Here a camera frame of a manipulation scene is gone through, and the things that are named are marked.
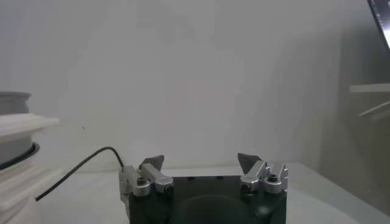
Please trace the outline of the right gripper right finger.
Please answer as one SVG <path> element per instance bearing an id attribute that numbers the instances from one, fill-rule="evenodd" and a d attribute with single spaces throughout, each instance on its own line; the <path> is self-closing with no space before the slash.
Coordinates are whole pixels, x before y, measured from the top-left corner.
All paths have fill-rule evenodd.
<path id="1" fill-rule="evenodd" d="M 238 161 L 244 175 L 240 176 L 240 185 L 250 193 L 265 191 L 269 194 L 281 194 L 288 189 L 288 168 L 285 164 L 269 164 L 257 155 L 238 153 Z"/>

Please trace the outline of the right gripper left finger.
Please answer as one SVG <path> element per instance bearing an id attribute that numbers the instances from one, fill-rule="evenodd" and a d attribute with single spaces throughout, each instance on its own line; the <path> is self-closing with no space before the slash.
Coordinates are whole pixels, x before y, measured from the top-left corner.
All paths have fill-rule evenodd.
<path id="1" fill-rule="evenodd" d="M 124 166 L 119 172 L 120 195 L 146 197 L 152 187 L 160 194 L 174 187 L 173 178 L 161 173 L 164 160 L 163 155 L 157 155 L 144 159 L 137 169 L 133 166 Z"/>

